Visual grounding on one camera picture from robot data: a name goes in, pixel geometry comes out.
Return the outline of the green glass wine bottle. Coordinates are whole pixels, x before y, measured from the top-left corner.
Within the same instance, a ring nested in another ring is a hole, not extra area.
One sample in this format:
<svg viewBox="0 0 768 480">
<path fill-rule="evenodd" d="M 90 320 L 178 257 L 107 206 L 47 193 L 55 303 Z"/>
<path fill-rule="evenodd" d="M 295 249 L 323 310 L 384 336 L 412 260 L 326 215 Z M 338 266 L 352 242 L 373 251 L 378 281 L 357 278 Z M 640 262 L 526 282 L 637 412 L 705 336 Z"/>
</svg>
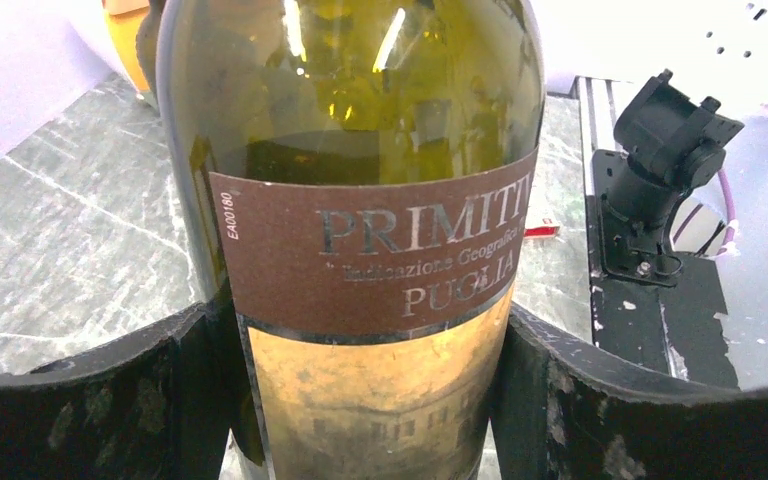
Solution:
<svg viewBox="0 0 768 480">
<path fill-rule="evenodd" d="M 168 1 L 157 98 L 250 479 L 473 479 L 545 105 L 524 1 Z"/>
</svg>

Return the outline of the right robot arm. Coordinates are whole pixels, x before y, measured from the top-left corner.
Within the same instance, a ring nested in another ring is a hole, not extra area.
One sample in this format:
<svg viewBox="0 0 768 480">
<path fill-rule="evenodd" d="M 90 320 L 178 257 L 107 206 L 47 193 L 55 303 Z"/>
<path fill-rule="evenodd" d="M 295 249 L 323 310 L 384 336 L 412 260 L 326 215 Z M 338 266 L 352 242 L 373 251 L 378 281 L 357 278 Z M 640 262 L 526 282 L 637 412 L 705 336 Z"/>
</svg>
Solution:
<svg viewBox="0 0 768 480">
<path fill-rule="evenodd" d="M 592 343 L 768 386 L 768 1 L 575 1 Z"/>
</svg>

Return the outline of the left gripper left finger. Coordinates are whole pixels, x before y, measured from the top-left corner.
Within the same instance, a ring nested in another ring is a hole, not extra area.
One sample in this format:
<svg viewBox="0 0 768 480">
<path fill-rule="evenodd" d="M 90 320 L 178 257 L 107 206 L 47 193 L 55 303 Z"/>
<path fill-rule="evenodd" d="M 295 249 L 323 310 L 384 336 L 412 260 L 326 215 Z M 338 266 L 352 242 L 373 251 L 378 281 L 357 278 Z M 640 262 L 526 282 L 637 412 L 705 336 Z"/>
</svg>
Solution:
<svg viewBox="0 0 768 480">
<path fill-rule="evenodd" d="M 230 307 L 195 304 L 22 375 L 0 374 L 0 479 L 216 479 L 233 424 Z"/>
</svg>

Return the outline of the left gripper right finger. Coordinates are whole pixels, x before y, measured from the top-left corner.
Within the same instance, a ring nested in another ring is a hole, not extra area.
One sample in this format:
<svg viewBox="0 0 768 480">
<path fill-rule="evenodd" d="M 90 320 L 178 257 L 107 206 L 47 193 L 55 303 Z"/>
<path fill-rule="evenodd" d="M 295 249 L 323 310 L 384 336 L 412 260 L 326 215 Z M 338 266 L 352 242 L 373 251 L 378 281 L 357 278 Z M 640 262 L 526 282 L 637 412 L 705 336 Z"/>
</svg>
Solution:
<svg viewBox="0 0 768 480">
<path fill-rule="evenodd" d="M 505 479 L 768 479 L 768 388 L 655 372 L 517 305 L 491 423 Z"/>
</svg>

